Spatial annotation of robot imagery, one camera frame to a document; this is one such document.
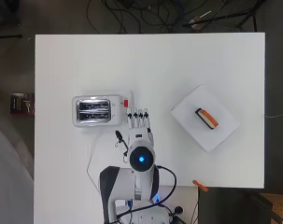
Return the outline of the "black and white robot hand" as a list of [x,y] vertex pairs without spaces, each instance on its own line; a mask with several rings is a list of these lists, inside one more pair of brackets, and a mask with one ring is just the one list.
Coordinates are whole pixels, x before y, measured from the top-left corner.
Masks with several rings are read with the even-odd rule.
[[127,121],[129,127],[128,146],[141,146],[145,144],[154,147],[153,133],[150,127],[149,112],[144,109],[127,109]]

